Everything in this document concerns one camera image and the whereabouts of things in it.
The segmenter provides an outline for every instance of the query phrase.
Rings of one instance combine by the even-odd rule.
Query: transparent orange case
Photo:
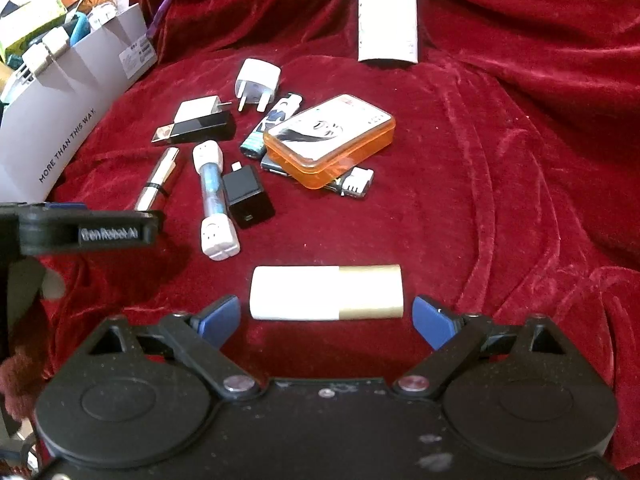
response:
[[[319,189],[391,144],[392,115],[343,94],[264,133],[269,156],[309,189]]]

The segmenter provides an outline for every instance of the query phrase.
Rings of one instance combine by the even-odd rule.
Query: silver bolt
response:
[[[323,388],[318,392],[318,395],[323,399],[331,399],[335,397],[335,392],[331,388]]]
[[[232,375],[223,382],[225,388],[235,394],[248,392],[255,386],[255,380],[248,375]]]
[[[429,387],[429,381],[422,375],[406,375],[398,380],[398,386],[405,392],[419,393]]]

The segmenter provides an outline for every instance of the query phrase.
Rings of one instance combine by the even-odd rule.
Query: white box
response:
[[[67,50],[4,110],[0,202],[46,199],[111,104],[158,60],[153,52],[127,77],[120,54],[145,33],[135,4]]]

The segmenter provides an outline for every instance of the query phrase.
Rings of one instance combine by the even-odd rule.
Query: black charger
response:
[[[235,162],[231,168],[233,171],[223,175],[222,182],[228,211],[238,227],[245,229],[275,215],[276,211],[255,168],[240,166],[239,162]]]

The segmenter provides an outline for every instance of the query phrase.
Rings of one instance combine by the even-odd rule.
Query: red fabric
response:
[[[139,0],[151,15],[160,0]],[[246,305],[259,265],[402,267],[406,305],[429,294],[503,323],[553,317],[615,390],[611,458],[640,462],[640,0],[418,0],[420,63],[358,63],[357,0],[174,0],[160,63],[116,102],[52,200],[133,205],[162,148],[149,139],[181,101],[232,98],[244,58],[282,67],[306,106],[348,92],[392,113],[393,144],[362,201],[262,174],[277,214],[242,251],[200,251],[200,186],[188,166],[153,248],[52,258],[69,292],[46,305],[50,369],[105,316],[155,322],[222,294]],[[260,119],[236,114],[226,167]],[[261,376],[394,378],[429,349],[401,320],[257,322],[225,346]]]

